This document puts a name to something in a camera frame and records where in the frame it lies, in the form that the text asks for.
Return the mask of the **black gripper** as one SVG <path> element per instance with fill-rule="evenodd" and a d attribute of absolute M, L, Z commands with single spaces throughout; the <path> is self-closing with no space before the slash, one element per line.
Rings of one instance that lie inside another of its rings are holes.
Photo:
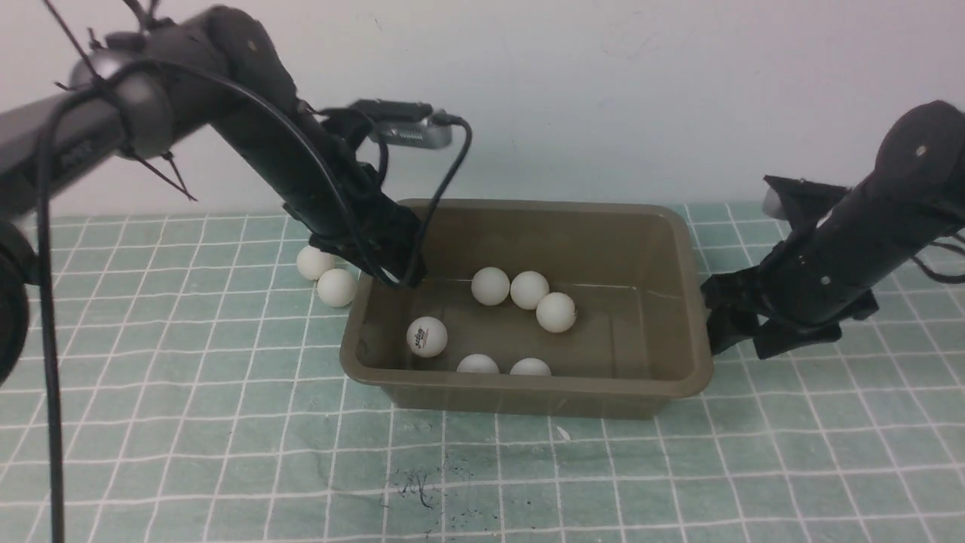
<path fill-rule="evenodd" d="M 308 244 L 343 258 L 368 275 L 383 274 L 401 287 L 415 288 L 427 274 L 415 241 L 423 223 L 410 207 L 381 191 L 377 171 L 359 164 L 335 177 L 357 222 L 351 230 L 335 192 L 314 165 L 285 183 L 285 210 L 309 230 Z"/>
<path fill-rule="evenodd" d="M 837 342 L 842 322 L 868 319 L 879 309 L 872 289 L 805 267 L 757 265 L 711 275 L 703 282 L 702 296 L 709 309 L 706 331 L 712 353 L 751 340 L 759 360 Z"/>

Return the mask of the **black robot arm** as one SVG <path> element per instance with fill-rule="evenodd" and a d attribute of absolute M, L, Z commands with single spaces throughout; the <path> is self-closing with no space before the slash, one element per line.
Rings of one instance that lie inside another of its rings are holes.
<path fill-rule="evenodd" d="M 387 146 L 432 148 L 446 115 L 426 103 L 358 100 L 316 110 L 297 95 L 265 27 L 213 6 L 180 23 L 131 1 L 135 33 L 93 42 L 59 95 L 2 114 L 2 378 L 26 341 L 26 288 L 48 250 L 15 221 L 48 224 L 53 196 L 111 157 L 148 164 L 210 126 L 283 199 L 314 247 L 392 287 L 424 279 L 425 223 L 383 192 Z"/>
<path fill-rule="evenodd" d="M 746 340 L 761 360 L 841 339 L 878 312 L 873 287 L 928 247 L 963 253 L 964 116 L 935 100 L 904 113 L 854 188 L 765 177 L 763 212 L 789 236 L 757 265 L 702 285 L 711 353 Z"/>

